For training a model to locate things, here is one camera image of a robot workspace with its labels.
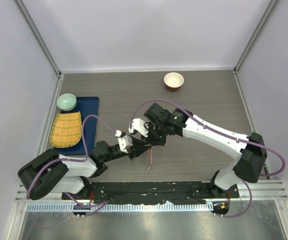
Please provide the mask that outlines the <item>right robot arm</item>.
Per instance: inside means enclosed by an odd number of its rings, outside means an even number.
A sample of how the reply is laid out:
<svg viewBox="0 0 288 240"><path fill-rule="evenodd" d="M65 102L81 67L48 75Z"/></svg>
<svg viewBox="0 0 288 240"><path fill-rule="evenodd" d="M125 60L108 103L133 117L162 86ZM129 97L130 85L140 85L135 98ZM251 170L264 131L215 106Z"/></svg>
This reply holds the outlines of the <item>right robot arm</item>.
<svg viewBox="0 0 288 240"><path fill-rule="evenodd" d="M153 103L144 113L148 119L146 140L153 146L163 146L167 136L178 135L208 144L234 159L225 169L213 175L209 190L214 197L222 197L227 190L241 182L256 183L260 177L267 151L261 146L263 137L253 132L251 135L225 130L203 121L191 112L176 108L173 112Z"/></svg>

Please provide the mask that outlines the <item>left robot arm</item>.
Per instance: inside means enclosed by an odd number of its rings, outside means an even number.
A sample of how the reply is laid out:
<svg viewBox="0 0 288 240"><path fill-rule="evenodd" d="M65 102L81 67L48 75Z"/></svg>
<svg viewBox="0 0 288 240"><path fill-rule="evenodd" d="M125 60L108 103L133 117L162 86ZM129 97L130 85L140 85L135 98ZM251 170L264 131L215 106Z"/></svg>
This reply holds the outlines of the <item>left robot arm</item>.
<svg viewBox="0 0 288 240"><path fill-rule="evenodd" d="M86 178L104 173L107 162L123 157L133 160L150 148L151 145L144 140L125 135L115 145L98 141L84 158L71 158L48 149L20 168L17 175L29 200L39 200L51 192L68 192L83 200L90 195Z"/></svg>

